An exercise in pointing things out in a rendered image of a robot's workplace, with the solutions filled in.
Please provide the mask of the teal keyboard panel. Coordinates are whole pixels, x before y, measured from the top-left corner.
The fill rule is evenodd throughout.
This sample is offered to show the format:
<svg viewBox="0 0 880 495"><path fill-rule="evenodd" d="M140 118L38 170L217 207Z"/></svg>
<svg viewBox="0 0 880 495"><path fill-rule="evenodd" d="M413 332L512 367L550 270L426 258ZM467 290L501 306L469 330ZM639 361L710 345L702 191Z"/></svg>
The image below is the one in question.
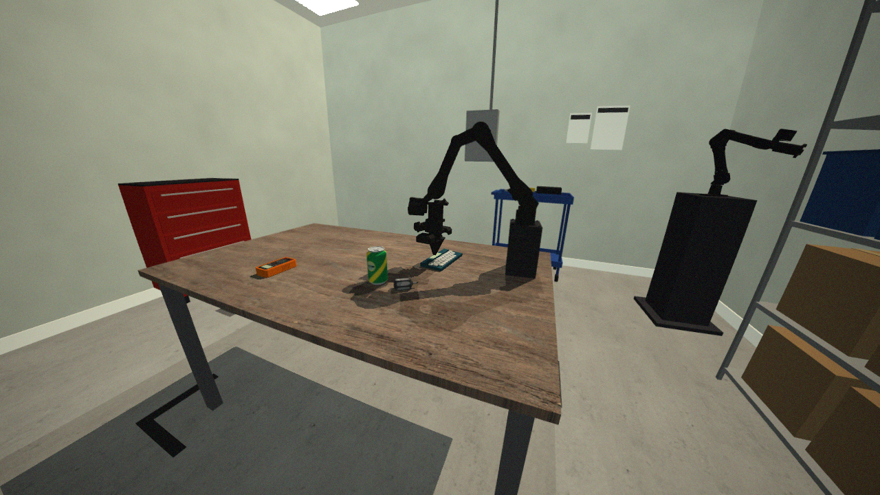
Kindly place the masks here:
<svg viewBox="0 0 880 495"><path fill-rule="evenodd" d="M448 267L450 264L458 260L460 256L463 256L463 253L453 252L452 250L441 250L437 252L436 256L431 256L421 262L420 267L429 267L432 270L442 272L445 267Z"/></svg>

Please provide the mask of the green soda can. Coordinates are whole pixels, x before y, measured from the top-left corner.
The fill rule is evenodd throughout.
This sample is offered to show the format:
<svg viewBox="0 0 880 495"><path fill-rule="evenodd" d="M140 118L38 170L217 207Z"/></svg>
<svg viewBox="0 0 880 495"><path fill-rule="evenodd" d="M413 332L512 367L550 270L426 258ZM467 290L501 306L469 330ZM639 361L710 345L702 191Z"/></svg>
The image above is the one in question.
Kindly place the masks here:
<svg viewBox="0 0 880 495"><path fill-rule="evenodd" d="M388 280L386 250L380 245L370 247L366 253L368 281L374 285L382 285Z"/></svg>

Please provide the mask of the orange digital multimeter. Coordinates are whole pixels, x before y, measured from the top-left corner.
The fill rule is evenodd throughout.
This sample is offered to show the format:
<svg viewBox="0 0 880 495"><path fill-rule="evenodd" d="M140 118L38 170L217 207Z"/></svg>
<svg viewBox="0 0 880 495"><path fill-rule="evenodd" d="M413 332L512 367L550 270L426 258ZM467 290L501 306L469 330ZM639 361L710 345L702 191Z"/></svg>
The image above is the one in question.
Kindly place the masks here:
<svg viewBox="0 0 880 495"><path fill-rule="evenodd" d="M256 274L262 278L270 278L270 276L286 272L292 267L296 267L296 259L284 257L256 267Z"/></svg>

